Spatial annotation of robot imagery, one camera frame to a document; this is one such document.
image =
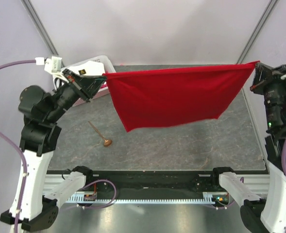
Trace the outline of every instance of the gray table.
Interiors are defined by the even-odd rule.
[[[74,208],[61,210],[49,232],[249,233],[236,204],[218,211],[191,204],[116,204],[99,210]]]
[[[168,68],[116,67],[117,71]],[[109,148],[89,126],[113,140]],[[93,170],[264,170],[265,165],[242,93],[219,120],[204,120],[164,129],[126,133],[110,95],[72,107],[59,120],[62,132],[50,170],[78,165]]]

